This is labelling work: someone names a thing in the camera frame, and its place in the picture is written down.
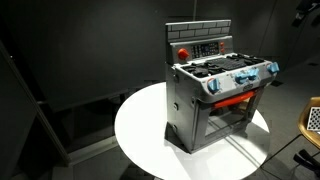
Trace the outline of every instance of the gray plastic panel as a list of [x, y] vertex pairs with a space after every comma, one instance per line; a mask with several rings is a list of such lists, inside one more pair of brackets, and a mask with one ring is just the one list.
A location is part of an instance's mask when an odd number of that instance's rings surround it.
[[231, 20], [194, 21], [167, 23], [168, 41], [184, 41], [192, 37], [193, 40], [222, 37], [229, 34]]
[[[180, 64], [185, 64], [186, 62], [193, 61], [193, 60], [199, 60], [201, 58], [208, 58], [209, 56], [204, 56], [204, 57], [199, 57], [199, 58], [194, 58], [193, 55], [195, 54], [192, 51], [192, 47], [195, 45], [201, 45], [201, 44], [208, 44], [208, 43], [224, 43], [224, 49], [225, 53], [232, 53], [233, 52], [233, 43], [232, 43], [232, 37], [231, 36], [225, 36], [225, 37], [220, 37], [220, 38], [213, 38], [213, 39], [206, 39], [206, 40], [199, 40], [199, 41], [186, 41], [186, 42], [177, 42], [177, 43], [171, 43], [170, 48], [172, 50], [172, 56], [173, 57], [168, 57], [167, 61], [172, 60], [170, 63], [180, 63]], [[189, 57], [186, 58], [186, 60], [180, 60], [177, 53], [179, 49], [184, 48], [189, 52]]]

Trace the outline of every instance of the chair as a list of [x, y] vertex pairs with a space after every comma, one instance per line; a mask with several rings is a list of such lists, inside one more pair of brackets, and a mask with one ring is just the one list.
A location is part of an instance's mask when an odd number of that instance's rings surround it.
[[283, 146], [281, 149], [279, 149], [275, 154], [273, 154], [269, 159], [267, 159], [262, 165], [261, 168], [263, 169], [263, 165], [266, 164], [268, 161], [270, 161], [272, 158], [274, 158], [277, 154], [279, 154], [282, 150], [284, 150], [286, 147], [288, 147], [291, 143], [293, 143], [295, 140], [297, 140], [299, 137], [303, 136], [308, 141], [310, 141], [315, 147], [320, 149], [320, 134], [314, 131], [307, 130], [307, 124], [308, 124], [308, 118], [311, 107], [320, 107], [320, 97], [312, 97], [309, 101], [309, 103], [306, 105], [302, 113], [300, 114], [299, 120], [298, 120], [298, 128], [300, 130], [300, 134], [298, 134], [295, 138], [293, 138], [291, 141], [289, 141], [285, 146]]

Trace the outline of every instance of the oven door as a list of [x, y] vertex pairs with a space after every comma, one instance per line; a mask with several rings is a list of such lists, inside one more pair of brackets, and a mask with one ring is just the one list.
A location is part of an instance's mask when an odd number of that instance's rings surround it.
[[259, 103], [263, 88], [213, 104], [196, 103], [194, 149], [211, 144], [240, 130], [245, 131]]

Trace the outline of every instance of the red button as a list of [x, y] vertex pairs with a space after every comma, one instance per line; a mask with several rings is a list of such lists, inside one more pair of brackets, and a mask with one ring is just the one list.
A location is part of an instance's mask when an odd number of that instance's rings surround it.
[[178, 57], [179, 57], [179, 59], [181, 59], [181, 60], [186, 60], [187, 57], [189, 57], [189, 53], [188, 53], [188, 51], [187, 51], [186, 49], [181, 48], [181, 49], [179, 49], [179, 51], [178, 51]]

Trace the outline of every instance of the knob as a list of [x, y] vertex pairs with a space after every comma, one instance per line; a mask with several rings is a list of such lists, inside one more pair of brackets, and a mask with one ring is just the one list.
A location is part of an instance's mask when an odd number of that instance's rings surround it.
[[236, 82], [238, 83], [238, 84], [243, 84], [243, 83], [245, 83], [246, 81], [247, 81], [247, 79], [248, 79], [248, 74], [245, 74], [245, 73], [238, 73], [238, 74], [236, 74], [236, 78], [235, 78], [235, 80], [236, 80]]
[[210, 79], [208, 81], [208, 89], [212, 94], [218, 92], [220, 90], [219, 80], [217, 78], [216, 79]]
[[267, 66], [267, 69], [271, 74], [274, 74], [274, 73], [277, 73], [280, 71], [278, 63], [276, 63], [276, 62], [269, 64]]
[[181, 48], [181, 49], [179, 49], [179, 51], [178, 51], [178, 57], [179, 57], [179, 59], [181, 59], [181, 60], [186, 60], [187, 57], [189, 57], [189, 53], [188, 53], [188, 51], [187, 51], [186, 49]]
[[248, 79], [251, 81], [257, 79], [258, 72], [259, 72], [258, 68], [250, 69], [248, 72]]

